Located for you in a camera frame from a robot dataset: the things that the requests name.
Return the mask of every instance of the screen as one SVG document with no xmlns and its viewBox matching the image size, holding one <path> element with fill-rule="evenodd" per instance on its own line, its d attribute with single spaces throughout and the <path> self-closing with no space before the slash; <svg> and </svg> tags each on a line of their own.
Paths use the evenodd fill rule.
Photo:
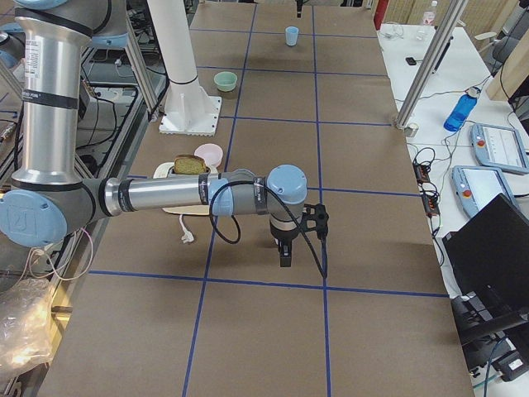
<svg viewBox="0 0 529 397">
<path fill-rule="evenodd" d="M 444 244 L 461 291 L 474 291 L 494 317 L 529 307 L 529 220 L 505 196 L 498 195 Z M 506 334 L 529 361 L 529 324 Z"/>
</svg>

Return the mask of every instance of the white table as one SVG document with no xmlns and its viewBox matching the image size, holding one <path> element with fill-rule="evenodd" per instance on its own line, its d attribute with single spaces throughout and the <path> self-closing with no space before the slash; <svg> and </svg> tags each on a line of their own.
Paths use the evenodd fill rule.
<svg viewBox="0 0 529 397">
<path fill-rule="evenodd" d="M 422 60 L 433 37 L 433 31 L 425 41 L 418 41 L 415 38 L 417 26 L 402 26 L 402 37 L 388 39 L 379 35 L 379 42 L 382 47 L 384 62 L 388 70 L 388 76 L 391 79 L 393 96 L 396 99 L 397 107 L 400 108 L 406 98 L 413 78 L 419 69 L 419 65 L 410 66 L 405 58 L 412 56 L 416 60 Z M 383 25 L 381 32 L 393 34 L 394 26 Z M 482 83 L 490 73 L 481 60 L 477 50 L 474 48 L 472 41 L 466 34 L 465 30 L 457 27 L 454 30 L 454 40 L 451 42 L 450 49 L 444 58 L 440 68 L 431 76 L 427 86 L 422 93 L 422 97 L 427 97 L 433 93 L 444 93 L 447 91 L 464 91 L 468 87 Z M 486 88 L 492 78 L 485 82 Z M 444 159 L 448 156 L 448 150 L 443 144 L 449 133 L 443 128 L 443 123 L 454 108 L 459 97 L 463 93 L 446 93 L 436 95 L 431 98 L 421 99 L 416 106 L 410 122 L 419 125 L 419 131 L 413 138 L 408 138 L 407 142 L 416 146 L 419 150 L 424 147 L 431 147 L 436 151 L 436 158 Z M 514 114 L 511 113 L 507 102 L 493 102 L 486 92 L 481 93 L 478 104 L 469 116 L 469 120 L 486 124 L 509 127 L 510 123 L 521 132 L 522 140 L 526 148 L 529 148 L 529 136 L 524 132 L 522 125 Z M 452 158 L 451 166 L 454 165 L 479 165 L 474 157 L 474 149 L 470 144 L 469 129 L 471 124 L 467 123 L 460 132 L 456 150 Z M 450 138 L 451 149 L 455 143 L 456 136 Z M 409 146 L 410 156 L 413 158 L 417 150 Z M 421 160 L 430 160 L 431 151 L 425 151 L 418 158 Z M 455 195 L 455 190 L 450 177 L 450 171 L 446 172 L 449 161 L 436 162 L 432 166 L 430 179 L 442 190 L 440 210 L 441 210 L 441 229 L 439 237 L 446 233 L 459 230 L 465 225 L 469 217 L 463 212 L 459 199 Z M 529 175 L 511 175 L 505 173 L 511 190 L 514 194 L 529 193 Z M 521 199 L 519 204 L 522 211 L 529 216 L 529 200 Z M 433 220 L 434 227 L 438 224 L 438 219 Z M 445 278 L 446 288 L 451 296 L 457 294 L 457 285 L 451 274 L 451 268 L 448 265 L 443 266 L 443 276 Z M 529 390 L 529 375 L 518 378 L 517 380 L 505 383 L 501 381 L 492 381 L 488 386 L 488 397 L 522 397 L 527 396 Z M 483 388 L 475 390 L 477 396 L 483 395 Z"/>
</svg>

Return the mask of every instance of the blue water bottle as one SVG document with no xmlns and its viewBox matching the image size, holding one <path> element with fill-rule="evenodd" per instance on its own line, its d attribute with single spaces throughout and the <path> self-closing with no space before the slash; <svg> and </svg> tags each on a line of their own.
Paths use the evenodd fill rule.
<svg viewBox="0 0 529 397">
<path fill-rule="evenodd" d="M 446 119 L 444 128 L 451 132 L 459 131 L 472 109 L 474 109 L 474 106 L 476 106 L 480 94 L 481 90 L 479 88 L 470 87 Z"/>
</svg>

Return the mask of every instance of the light green bowl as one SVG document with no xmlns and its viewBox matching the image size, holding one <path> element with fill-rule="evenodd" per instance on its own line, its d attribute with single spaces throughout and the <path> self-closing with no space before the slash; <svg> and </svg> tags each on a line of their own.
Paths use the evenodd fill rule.
<svg viewBox="0 0 529 397">
<path fill-rule="evenodd" d="M 219 91 L 225 93 L 233 91 L 237 85 L 237 75 L 232 72 L 221 72 L 215 74 L 213 81 L 217 85 Z"/>
</svg>

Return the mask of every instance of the white plug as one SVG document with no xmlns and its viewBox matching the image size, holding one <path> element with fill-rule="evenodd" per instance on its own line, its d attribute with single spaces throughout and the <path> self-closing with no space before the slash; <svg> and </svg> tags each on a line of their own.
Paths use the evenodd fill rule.
<svg viewBox="0 0 529 397">
<path fill-rule="evenodd" d="M 179 217 L 180 226 L 182 227 L 183 236 L 181 238 L 183 244 L 191 244 L 195 241 L 194 235 L 183 224 L 183 214 Z"/>
</svg>

